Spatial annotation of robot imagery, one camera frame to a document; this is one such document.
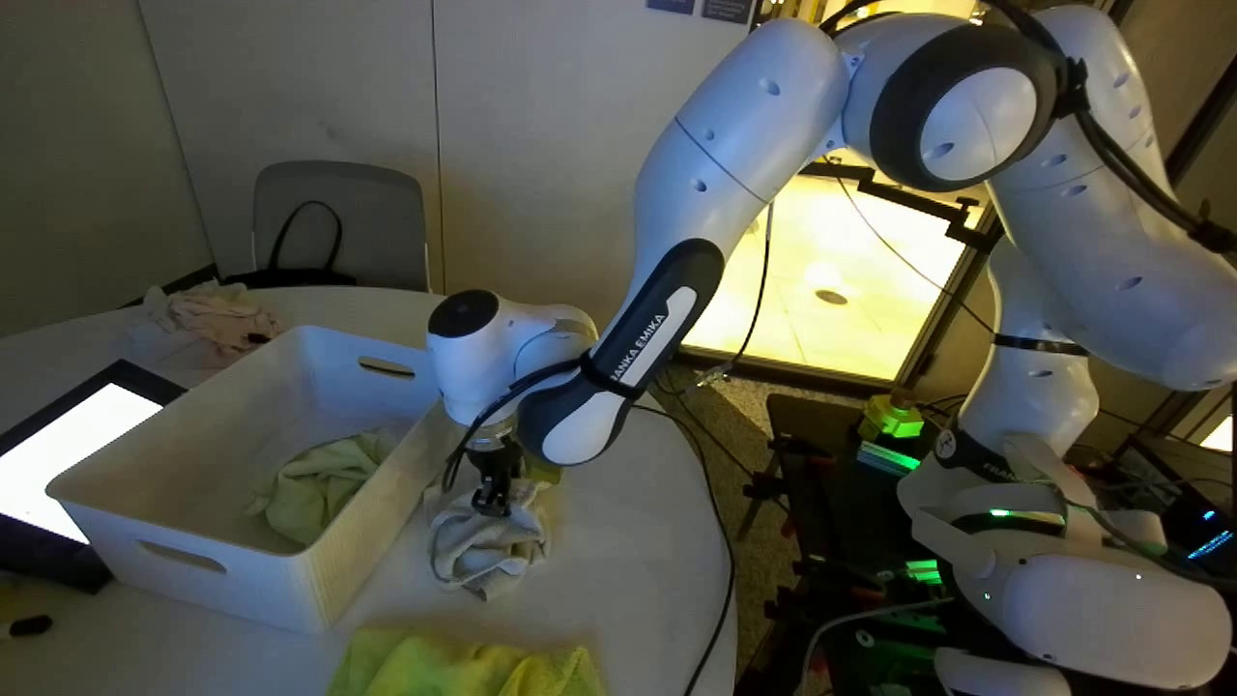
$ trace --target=desk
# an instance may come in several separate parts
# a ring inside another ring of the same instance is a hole
[[[427,342],[427,316],[436,307],[406,289],[263,289],[257,302],[284,326],[308,320],[403,344]],[[208,349],[160,333],[138,311],[5,338],[0,429],[114,361],[183,385],[219,369]],[[0,641],[0,694],[308,696],[326,694],[358,626],[530,650],[588,641],[613,696],[679,694],[728,601],[728,549],[686,432],[633,409],[603,459],[565,473],[557,505],[561,531],[549,531],[549,557],[500,602],[474,602],[431,576],[431,518],[412,516],[329,633],[286,633],[124,584],[76,597],[0,576],[0,619],[53,614],[49,633]],[[732,684],[733,612],[696,694],[732,694]]]

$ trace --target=floor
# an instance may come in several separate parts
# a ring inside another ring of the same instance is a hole
[[[776,589],[789,589],[798,579],[791,576],[798,541],[786,534],[786,512],[764,504],[754,525],[745,531],[745,539],[738,539],[738,525],[749,512],[749,500],[744,494],[744,489],[749,473],[762,473],[768,465],[764,398],[768,394],[800,394],[812,402],[848,402],[848,398],[754,384],[754,378],[700,376],[700,370],[664,370],[652,394],[700,443],[728,539],[733,545],[738,668],[744,668],[757,654],[762,633],[768,630],[764,601],[772,601]]]

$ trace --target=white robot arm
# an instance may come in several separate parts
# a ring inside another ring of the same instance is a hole
[[[960,429],[901,489],[915,539],[1030,659],[1128,684],[1208,684],[1231,659],[1226,602],[1107,549],[1081,512],[1093,494],[1059,465],[1099,415],[1086,356],[1174,389],[1237,378],[1237,276],[1178,230],[1142,72],[1093,7],[1053,7],[1037,23],[888,16],[836,37],[789,19],[754,31],[648,150],[630,295],[575,370],[522,398],[519,441],[554,465],[595,459],[711,302],[738,233],[840,147],[911,190],[990,183],[1010,230],[992,258],[990,364]],[[1074,505],[1068,539],[955,531],[960,494],[983,500],[992,482],[1057,492]],[[1072,597],[1063,579],[1103,584],[1107,601]]]

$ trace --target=green cloth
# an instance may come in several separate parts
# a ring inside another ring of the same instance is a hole
[[[603,682],[584,645],[525,654],[364,630],[349,641],[329,696],[603,696]]]
[[[268,494],[268,525],[299,545],[315,545],[318,534],[349,505],[349,500],[387,459],[392,443],[378,432],[318,443],[291,459]]]

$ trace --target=white container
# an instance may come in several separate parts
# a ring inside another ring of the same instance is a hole
[[[358,361],[406,364],[412,378]],[[278,539],[257,512],[278,467],[373,429],[406,438],[308,549]],[[45,492],[124,584],[315,633],[349,606],[442,473],[442,432],[427,351],[291,330]]]

